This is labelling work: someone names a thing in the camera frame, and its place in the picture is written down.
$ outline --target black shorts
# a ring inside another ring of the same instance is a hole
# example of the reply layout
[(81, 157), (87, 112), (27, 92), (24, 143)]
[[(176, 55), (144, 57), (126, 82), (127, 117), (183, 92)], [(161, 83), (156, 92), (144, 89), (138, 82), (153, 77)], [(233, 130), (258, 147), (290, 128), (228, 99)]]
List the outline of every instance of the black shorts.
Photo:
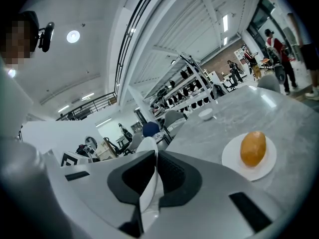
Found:
[(306, 68), (309, 70), (318, 70), (319, 69), (319, 57), (317, 54), (316, 47), (313, 43), (306, 44), (300, 48), (301, 53), (303, 54)]

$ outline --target round ceiling light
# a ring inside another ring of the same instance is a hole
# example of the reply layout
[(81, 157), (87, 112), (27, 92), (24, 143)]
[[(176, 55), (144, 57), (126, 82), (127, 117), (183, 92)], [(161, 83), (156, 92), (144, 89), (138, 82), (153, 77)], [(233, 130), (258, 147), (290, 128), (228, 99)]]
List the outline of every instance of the round ceiling light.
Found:
[(76, 30), (73, 30), (68, 33), (68, 35), (66, 36), (66, 39), (70, 43), (77, 42), (80, 39), (80, 33)]
[(15, 69), (10, 69), (10, 70), (8, 71), (8, 74), (9, 74), (9, 76), (10, 76), (11, 78), (14, 78), (15, 75), (16, 75)]

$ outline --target railing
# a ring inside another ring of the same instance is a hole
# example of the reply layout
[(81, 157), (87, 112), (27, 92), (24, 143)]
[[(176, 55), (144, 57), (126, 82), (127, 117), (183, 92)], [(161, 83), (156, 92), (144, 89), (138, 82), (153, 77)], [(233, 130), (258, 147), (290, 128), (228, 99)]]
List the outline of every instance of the railing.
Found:
[(123, 64), (125, 61), (126, 54), (128, 52), (129, 45), (131, 43), (132, 37), (135, 33), (135, 29), (139, 24), (139, 21), (150, 3), (151, 0), (140, 0), (133, 11), (130, 18), (126, 32), (124, 34), (122, 45), (120, 49), (120, 54), (118, 58), (118, 63), (116, 66), (115, 81), (114, 81), (114, 91), (112, 93), (106, 94), (102, 97), (94, 99), (78, 108), (68, 112), (67, 114), (61, 116), (57, 120), (83, 120), (88, 115), (96, 113), (107, 106), (111, 106), (117, 101), (117, 94), (119, 91), (120, 80), (122, 76)]
[(130, 18), (129, 24), (126, 28), (126, 32), (124, 34), (124, 38), (123, 38), (121, 49), (120, 49), (118, 63), (116, 66), (116, 74), (115, 74), (115, 82), (114, 82), (115, 95), (117, 95), (118, 91), (119, 91), (120, 80), (121, 80), (122, 70), (123, 70), (123, 64), (125, 61), (125, 57), (126, 57), (129, 45), (131, 43), (131, 40), (132, 40), (132, 37), (135, 33), (137, 25), (139, 24), (139, 21), (144, 13), (146, 7), (149, 5), (150, 1), (151, 0), (140, 0), (138, 2), (138, 5), (136, 6), (135, 10), (133, 11), (133, 14)]
[(111, 106), (117, 102), (117, 96), (114, 92), (96, 98), (90, 102), (87, 102), (78, 108), (68, 112), (61, 116), (57, 120), (83, 120), (88, 115), (97, 113), (105, 107)]

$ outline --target round mirror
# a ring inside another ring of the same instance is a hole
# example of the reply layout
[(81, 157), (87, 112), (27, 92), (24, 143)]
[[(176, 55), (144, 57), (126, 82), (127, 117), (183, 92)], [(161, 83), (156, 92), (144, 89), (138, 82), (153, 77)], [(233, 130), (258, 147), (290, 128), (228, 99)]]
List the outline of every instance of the round mirror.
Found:
[(85, 138), (85, 144), (90, 145), (92, 147), (92, 149), (94, 149), (94, 150), (96, 150), (98, 148), (98, 144), (97, 144), (96, 140), (90, 136)]

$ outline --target brown bread roll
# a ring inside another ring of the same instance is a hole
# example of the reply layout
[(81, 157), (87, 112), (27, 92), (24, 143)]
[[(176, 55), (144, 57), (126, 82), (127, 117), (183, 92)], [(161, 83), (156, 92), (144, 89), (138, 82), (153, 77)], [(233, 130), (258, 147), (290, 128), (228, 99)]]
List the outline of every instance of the brown bread roll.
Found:
[(266, 153), (266, 137), (260, 131), (248, 133), (240, 147), (240, 157), (247, 166), (255, 167)]

